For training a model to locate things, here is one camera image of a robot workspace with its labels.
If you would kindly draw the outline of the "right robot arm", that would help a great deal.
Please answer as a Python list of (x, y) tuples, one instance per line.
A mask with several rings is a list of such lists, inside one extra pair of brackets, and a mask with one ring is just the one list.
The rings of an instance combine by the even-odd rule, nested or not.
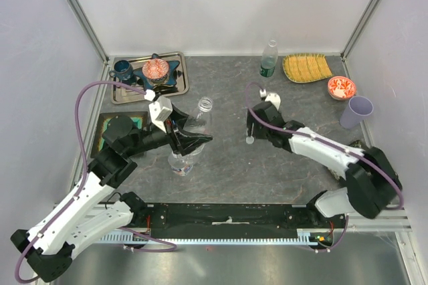
[(286, 122), (267, 100), (248, 109), (247, 135), (312, 159), (338, 176), (342, 187), (315, 196), (314, 206), (306, 210), (306, 219), (314, 227), (322, 227), (331, 217), (342, 213), (357, 212), (374, 219), (401, 195), (399, 178), (382, 150), (342, 145), (300, 122)]

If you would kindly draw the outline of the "clear bottle white cap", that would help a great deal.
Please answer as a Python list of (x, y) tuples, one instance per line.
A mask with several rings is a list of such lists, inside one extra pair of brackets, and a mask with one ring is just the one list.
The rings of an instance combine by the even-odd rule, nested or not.
[[(206, 96), (202, 97), (199, 100), (196, 108), (190, 113), (190, 116), (184, 126), (185, 131), (197, 134), (211, 134), (211, 127), (213, 122), (212, 108), (212, 99)], [(185, 156), (184, 159), (186, 160), (186, 162), (189, 165), (196, 164), (201, 156), (204, 147), (205, 144), (202, 144), (192, 153)]]

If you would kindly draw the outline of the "green label clear bottle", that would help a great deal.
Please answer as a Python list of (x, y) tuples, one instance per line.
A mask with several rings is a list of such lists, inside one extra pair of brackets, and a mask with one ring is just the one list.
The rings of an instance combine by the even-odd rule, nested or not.
[(261, 64), (260, 64), (260, 75), (269, 78), (273, 76), (276, 64), (278, 60), (278, 47), (277, 42), (274, 39), (269, 40), (268, 44), (266, 45), (262, 57), (261, 57)]

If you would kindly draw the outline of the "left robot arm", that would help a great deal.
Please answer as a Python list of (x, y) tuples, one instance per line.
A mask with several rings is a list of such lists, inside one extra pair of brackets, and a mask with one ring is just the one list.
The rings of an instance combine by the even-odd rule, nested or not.
[(150, 122), (138, 128), (127, 115), (120, 114), (103, 133), (104, 148), (84, 169), (68, 195), (37, 225), (19, 229), (11, 236), (19, 250), (18, 264), (27, 262), (44, 282), (59, 278), (88, 246), (110, 231), (146, 221), (144, 201), (127, 193), (112, 207), (84, 221), (86, 214), (113, 193), (137, 168), (132, 156), (168, 145), (172, 152), (187, 156), (213, 137), (204, 129), (185, 128), (189, 115), (175, 106), (149, 105)]

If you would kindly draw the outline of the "plain white bottle cap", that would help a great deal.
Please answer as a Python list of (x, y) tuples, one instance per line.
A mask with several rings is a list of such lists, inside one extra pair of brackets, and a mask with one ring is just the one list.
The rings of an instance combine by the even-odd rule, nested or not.
[(252, 136), (247, 136), (245, 141), (247, 144), (252, 145), (254, 143), (254, 138)]

